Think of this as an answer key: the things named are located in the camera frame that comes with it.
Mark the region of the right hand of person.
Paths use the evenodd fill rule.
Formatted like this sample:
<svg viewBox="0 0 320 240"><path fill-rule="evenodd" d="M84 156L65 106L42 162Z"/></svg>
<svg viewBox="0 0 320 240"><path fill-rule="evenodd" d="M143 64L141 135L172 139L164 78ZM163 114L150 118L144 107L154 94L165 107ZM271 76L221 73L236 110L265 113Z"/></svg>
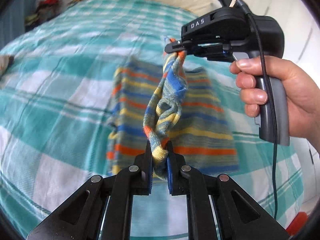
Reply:
<svg viewBox="0 0 320 240"><path fill-rule="evenodd" d="M266 56L265 62L267 74L281 80L285 88L290 136L307 139L319 151L319 88L316 83L291 61ZM254 78L262 74L260 59L234 61L229 70L236 75L246 115L258 116L260 106L268 100L266 92L256 87Z"/></svg>

